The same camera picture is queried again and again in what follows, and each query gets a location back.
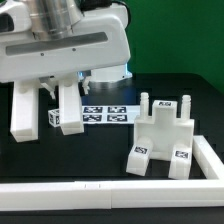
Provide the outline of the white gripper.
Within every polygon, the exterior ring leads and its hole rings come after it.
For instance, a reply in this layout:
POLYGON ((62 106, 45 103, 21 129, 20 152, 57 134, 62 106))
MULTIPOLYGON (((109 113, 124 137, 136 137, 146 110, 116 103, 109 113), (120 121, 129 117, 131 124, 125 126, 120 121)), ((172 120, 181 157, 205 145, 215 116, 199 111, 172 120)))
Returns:
MULTIPOLYGON (((78 1, 0 3, 0 82, 39 79, 53 100, 48 77, 119 66, 130 59, 128 10, 112 3, 85 11, 78 1)), ((91 73, 80 75, 87 95, 91 73)))

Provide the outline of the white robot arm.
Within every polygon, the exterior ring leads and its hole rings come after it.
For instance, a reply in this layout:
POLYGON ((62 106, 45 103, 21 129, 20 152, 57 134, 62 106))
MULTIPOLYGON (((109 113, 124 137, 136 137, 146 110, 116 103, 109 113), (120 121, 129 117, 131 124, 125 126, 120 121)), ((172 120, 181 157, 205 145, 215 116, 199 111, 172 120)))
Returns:
POLYGON ((82 11, 79 0, 0 3, 0 83, 66 76, 130 59, 128 15, 116 3, 82 11))

